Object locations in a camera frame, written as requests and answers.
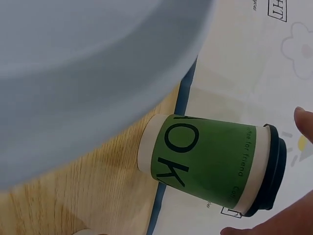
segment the black plastic lid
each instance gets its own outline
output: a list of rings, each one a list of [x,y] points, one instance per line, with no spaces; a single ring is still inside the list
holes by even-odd
[[[260,190],[251,208],[242,216],[251,217],[258,210],[271,210],[282,183],[286,168],[287,148],[285,141],[278,136],[276,127],[266,124],[270,129],[270,150],[268,166]]]

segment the wood grain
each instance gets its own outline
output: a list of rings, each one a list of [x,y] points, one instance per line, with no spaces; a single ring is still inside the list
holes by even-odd
[[[137,169],[153,114],[174,111],[178,87],[143,119],[77,161],[0,193],[0,235],[146,234],[157,182]]]

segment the white paper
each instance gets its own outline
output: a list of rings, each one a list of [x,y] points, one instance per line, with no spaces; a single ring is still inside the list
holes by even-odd
[[[293,120],[296,106],[313,110],[312,10],[310,0],[219,0],[186,109],[188,116],[277,127],[288,156],[274,208],[240,218],[167,187],[154,235],[251,228],[313,189],[313,145]]]

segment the coffee cup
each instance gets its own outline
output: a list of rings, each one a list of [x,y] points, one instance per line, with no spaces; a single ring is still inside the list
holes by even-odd
[[[164,184],[250,217],[272,209],[286,156],[272,125],[155,115],[142,135],[137,163]]]

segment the fingertip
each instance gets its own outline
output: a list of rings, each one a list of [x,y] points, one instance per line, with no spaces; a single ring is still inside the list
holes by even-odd
[[[234,229],[231,227],[227,227],[227,228],[224,228],[220,234],[221,235],[247,235],[248,231],[250,230],[249,229],[241,230],[241,229]]]
[[[299,131],[310,141],[313,141],[313,113],[301,107],[294,110],[294,121]]]

